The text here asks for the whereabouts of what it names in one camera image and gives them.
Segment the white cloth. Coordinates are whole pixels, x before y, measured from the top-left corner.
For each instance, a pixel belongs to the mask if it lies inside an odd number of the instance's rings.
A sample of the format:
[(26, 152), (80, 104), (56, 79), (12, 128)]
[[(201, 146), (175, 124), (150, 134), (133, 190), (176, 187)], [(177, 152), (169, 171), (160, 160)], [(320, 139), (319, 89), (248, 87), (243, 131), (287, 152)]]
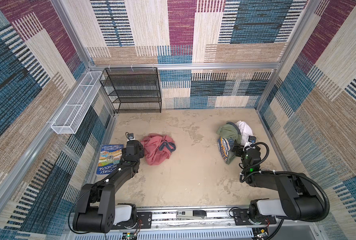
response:
[(241, 135), (240, 145), (245, 146), (246, 143), (248, 142), (249, 136), (253, 136), (253, 131), (246, 122), (238, 121), (235, 123), (235, 125), (240, 130), (240, 135)]

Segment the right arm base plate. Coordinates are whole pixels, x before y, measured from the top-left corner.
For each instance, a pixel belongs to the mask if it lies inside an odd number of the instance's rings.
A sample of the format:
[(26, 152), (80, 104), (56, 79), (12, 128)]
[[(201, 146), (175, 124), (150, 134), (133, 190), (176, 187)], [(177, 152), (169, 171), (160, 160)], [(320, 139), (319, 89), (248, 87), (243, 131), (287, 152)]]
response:
[(254, 218), (251, 218), (252, 215), (249, 213), (248, 209), (235, 208), (230, 210), (230, 215), (234, 219), (236, 226), (271, 226), (277, 224), (276, 218), (272, 216), (255, 216)]

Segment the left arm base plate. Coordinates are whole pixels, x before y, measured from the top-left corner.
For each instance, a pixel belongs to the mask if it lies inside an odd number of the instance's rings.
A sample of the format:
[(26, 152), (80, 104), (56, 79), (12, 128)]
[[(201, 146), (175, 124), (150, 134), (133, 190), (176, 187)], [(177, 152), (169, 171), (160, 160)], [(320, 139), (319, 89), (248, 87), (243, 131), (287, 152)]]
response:
[(152, 226), (152, 219), (152, 212), (140, 212), (137, 213), (135, 221), (132, 222), (131, 220), (129, 220), (127, 222), (118, 223), (117, 225), (114, 225), (112, 227), (112, 230), (135, 230), (139, 228), (141, 228), (141, 230), (150, 229)]

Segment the grey handheld device on rail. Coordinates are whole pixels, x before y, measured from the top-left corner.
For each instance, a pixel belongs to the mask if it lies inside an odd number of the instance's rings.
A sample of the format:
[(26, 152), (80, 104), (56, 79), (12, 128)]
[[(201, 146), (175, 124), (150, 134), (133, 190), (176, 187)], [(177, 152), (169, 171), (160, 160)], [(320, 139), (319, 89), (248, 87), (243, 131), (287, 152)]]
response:
[(185, 220), (204, 220), (207, 218), (207, 213), (204, 210), (178, 210), (176, 212), (176, 218)]

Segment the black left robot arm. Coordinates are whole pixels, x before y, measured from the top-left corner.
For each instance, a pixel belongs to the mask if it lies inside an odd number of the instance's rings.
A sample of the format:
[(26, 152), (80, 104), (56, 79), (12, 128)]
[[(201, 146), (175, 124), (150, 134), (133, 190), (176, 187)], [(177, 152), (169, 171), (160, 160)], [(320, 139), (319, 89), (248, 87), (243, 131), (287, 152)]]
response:
[(69, 229), (76, 234), (107, 234), (115, 224), (115, 194), (140, 168), (140, 159), (145, 155), (144, 147), (137, 140), (130, 140), (122, 149), (116, 168), (104, 179), (82, 187), (75, 203)]

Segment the red cloth garment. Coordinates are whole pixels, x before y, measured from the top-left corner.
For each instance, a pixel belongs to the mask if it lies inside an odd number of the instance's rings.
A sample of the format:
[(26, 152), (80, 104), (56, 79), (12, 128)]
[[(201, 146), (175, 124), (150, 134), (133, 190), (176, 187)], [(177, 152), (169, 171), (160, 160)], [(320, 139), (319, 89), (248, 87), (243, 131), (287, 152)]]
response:
[(141, 144), (149, 166), (160, 165), (177, 149), (175, 141), (168, 135), (149, 134), (141, 140)]

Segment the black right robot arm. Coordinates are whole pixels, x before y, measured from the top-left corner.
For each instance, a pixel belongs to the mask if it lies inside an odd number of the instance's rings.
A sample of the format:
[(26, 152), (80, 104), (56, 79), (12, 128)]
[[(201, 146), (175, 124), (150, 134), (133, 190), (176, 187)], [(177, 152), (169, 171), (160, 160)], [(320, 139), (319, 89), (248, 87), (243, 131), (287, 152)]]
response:
[(233, 146), (231, 152), (241, 158), (240, 183), (251, 187), (277, 191), (278, 199), (253, 200), (249, 205), (248, 217), (252, 223), (261, 223), (267, 216), (283, 220), (319, 222), (330, 211), (330, 202), (324, 190), (302, 173), (263, 170), (261, 164), (269, 156), (261, 156), (258, 142), (249, 146)]

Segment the blue illustrated children's book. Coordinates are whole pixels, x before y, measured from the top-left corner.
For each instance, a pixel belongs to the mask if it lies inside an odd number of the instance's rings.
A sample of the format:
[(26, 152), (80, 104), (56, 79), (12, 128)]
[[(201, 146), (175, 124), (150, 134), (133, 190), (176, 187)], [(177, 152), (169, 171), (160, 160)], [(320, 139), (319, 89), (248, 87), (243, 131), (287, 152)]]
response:
[(97, 176), (110, 174), (119, 164), (124, 145), (102, 145), (97, 167)]

